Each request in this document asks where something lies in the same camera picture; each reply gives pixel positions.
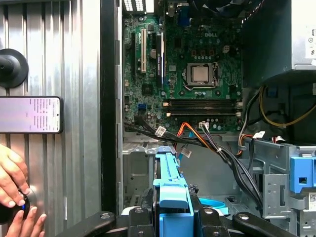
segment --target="blue latch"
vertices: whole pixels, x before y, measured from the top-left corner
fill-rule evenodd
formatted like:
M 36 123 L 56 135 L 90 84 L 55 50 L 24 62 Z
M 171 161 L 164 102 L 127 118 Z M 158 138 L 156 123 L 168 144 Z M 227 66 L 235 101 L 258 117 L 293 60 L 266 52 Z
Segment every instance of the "blue latch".
M 314 187 L 316 187 L 316 157 L 291 157 L 291 191 L 299 194 L 302 188 Z
M 160 160 L 161 178 L 154 180 L 154 186 L 160 189 L 159 237 L 192 237 L 194 233 L 194 213 L 188 185 L 179 174 L 176 157 L 172 153 L 157 154 Z M 177 209 L 186 209 L 178 213 Z
M 171 153 L 158 154 L 156 159 L 160 159 L 161 178 L 154 180 L 154 186 L 160 187 L 160 207 L 187 209 L 188 186 L 185 179 L 179 174 L 178 162 Z

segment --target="green circuit board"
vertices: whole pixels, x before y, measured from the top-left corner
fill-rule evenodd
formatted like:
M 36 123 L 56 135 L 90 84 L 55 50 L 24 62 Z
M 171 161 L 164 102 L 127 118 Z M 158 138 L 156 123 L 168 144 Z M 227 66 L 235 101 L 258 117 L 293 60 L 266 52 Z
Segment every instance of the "green circuit board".
M 238 99 L 241 98 L 241 54 L 238 20 L 192 20 L 190 26 L 179 26 L 178 18 L 164 22 L 152 15 L 124 18 L 124 120 L 135 123 L 139 104 L 146 105 L 143 117 L 152 127 L 164 126 L 177 131 L 182 121 L 198 124 L 209 122 L 210 132 L 234 132 L 240 129 L 235 116 L 167 117 L 162 110 L 166 98 L 175 99 Z M 146 29 L 146 72 L 141 72 L 141 36 Z M 165 78 L 162 88 L 156 84 L 157 63 L 151 57 L 157 44 L 152 35 L 164 33 Z M 188 64 L 216 67 L 218 81 L 213 88 L 188 87 L 185 69 Z

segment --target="finger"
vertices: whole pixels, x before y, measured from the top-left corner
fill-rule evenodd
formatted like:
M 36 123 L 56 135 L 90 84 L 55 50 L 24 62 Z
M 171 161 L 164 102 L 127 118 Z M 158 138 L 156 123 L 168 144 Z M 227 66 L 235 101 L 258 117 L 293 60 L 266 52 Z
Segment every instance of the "finger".
M 46 220 L 46 215 L 43 214 L 39 217 L 38 221 L 36 222 L 36 224 L 34 225 L 31 237 L 39 237 L 43 227 L 44 227 L 44 223 Z
M 29 185 L 26 183 L 26 178 L 22 170 L 9 158 L 1 159 L 0 165 L 13 178 L 15 184 L 21 189 L 24 194 L 28 194 Z
M 6 237 L 19 237 L 23 222 L 24 211 L 18 211 L 15 215 L 11 226 L 9 227 Z
M 38 208 L 32 207 L 27 218 L 24 221 L 20 237 L 29 237 L 33 231 L 35 216 Z
M 0 187 L 8 194 L 13 201 L 19 205 L 23 206 L 25 201 L 23 200 L 21 194 L 18 191 L 15 183 L 12 181 L 11 177 L 7 172 L 0 166 Z
M 6 146 L 1 145 L 0 150 L 2 150 L 10 160 L 12 160 L 16 165 L 22 170 L 25 178 L 28 177 L 28 168 L 24 162 L 24 160 L 16 154 L 13 150 L 9 149 Z
M 15 202 L 12 200 L 12 198 L 9 197 L 9 195 L 3 190 L 3 188 L 0 188 L 0 203 L 9 208 L 15 206 Z

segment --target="phone screen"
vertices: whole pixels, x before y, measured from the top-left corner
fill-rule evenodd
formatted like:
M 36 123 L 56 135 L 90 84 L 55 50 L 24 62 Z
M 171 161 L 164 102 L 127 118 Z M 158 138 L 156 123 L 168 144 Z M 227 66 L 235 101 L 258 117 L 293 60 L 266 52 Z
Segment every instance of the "phone screen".
M 62 108 L 58 97 L 0 97 L 0 133 L 60 133 Z

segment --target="ram slot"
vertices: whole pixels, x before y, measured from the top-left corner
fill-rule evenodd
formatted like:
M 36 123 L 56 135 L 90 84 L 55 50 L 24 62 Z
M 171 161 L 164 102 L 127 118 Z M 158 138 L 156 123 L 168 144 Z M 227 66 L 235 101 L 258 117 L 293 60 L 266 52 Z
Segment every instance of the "ram slot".
M 157 35 L 156 40 L 157 48 L 157 87 L 162 88 L 163 76 L 164 76 L 164 44 L 163 44 L 163 33 Z
M 241 109 L 233 99 L 168 99 L 163 103 L 163 110 L 170 116 L 238 116 Z
M 132 32 L 131 34 L 131 70 L 132 78 L 136 80 L 137 72 L 137 58 L 136 58 L 136 33 Z
M 147 30 L 142 29 L 142 66 L 141 72 L 146 73 L 147 71 Z

